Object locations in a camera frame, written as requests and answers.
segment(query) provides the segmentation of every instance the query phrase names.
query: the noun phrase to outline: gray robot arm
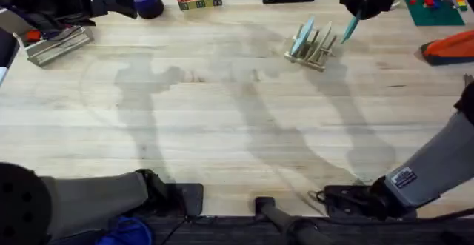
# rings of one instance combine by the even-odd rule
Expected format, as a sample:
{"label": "gray robot arm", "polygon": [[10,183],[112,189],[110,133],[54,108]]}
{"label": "gray robot arm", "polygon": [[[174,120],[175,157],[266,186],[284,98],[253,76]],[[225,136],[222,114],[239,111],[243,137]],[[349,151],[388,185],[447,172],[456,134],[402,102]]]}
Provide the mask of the gray robot arm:
{"label": "gray robot arm", "polygon": [[437,135],[373,185],[326,186],[318,200],[328,215],[404,217],[474,177],[474,83],[455,107],[458,112]]}

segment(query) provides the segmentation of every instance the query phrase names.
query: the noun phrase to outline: red lego brick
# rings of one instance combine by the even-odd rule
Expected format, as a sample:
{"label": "red lego brick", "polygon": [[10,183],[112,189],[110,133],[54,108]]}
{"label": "red lego brick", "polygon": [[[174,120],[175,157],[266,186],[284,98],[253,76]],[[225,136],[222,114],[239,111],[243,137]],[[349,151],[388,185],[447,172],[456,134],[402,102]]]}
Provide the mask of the red lego brick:
{"label": "red lego brick", "polygon": [[423,0],[423,3],[425,3],[428,7],[432,7],[435,4],[434,0]]}

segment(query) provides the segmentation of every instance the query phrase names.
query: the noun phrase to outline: orange object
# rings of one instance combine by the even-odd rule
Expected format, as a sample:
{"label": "orange object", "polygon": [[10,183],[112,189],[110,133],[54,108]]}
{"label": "orange object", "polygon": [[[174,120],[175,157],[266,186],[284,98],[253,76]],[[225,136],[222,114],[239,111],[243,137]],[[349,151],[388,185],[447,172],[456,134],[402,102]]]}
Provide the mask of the orange object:
{"label": "orange object", "polygon": [[474,30],[421,46],[423,58],[431,65],[474,61]]}
{"label": "orange object", "polygon": [[38,30],[30,30],[27,32],[28,41],[39,41],[41,39],[41,33]]}

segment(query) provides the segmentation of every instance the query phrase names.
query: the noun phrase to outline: blue cloth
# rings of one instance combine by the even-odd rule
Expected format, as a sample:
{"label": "blue cloth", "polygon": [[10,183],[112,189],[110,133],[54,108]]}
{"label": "blue cloth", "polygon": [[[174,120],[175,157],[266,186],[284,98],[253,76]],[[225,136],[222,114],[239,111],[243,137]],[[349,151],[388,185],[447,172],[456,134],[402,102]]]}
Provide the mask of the blue cloth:
{"label": "blue cloth", "polygon": [[137,218],[121,216],[96,245],[151,245],[151,231]]}

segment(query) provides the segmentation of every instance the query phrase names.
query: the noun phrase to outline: black bracket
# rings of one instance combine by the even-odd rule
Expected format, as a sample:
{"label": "black bracket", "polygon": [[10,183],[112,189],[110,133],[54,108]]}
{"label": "black bracket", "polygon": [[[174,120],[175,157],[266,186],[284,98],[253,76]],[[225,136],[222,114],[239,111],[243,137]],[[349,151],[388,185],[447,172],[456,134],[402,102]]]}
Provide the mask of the black bracket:
{"label": "black bracket", "polygon": [[369,186],[326,186],[323,196],[317,199],[326,208],[330,218],[337,218],[347,222],[361,221],[403,221],[416,218],[416,211],[407,213],[400,218],[386,217],[385,207],[370,201],[367,198]]}

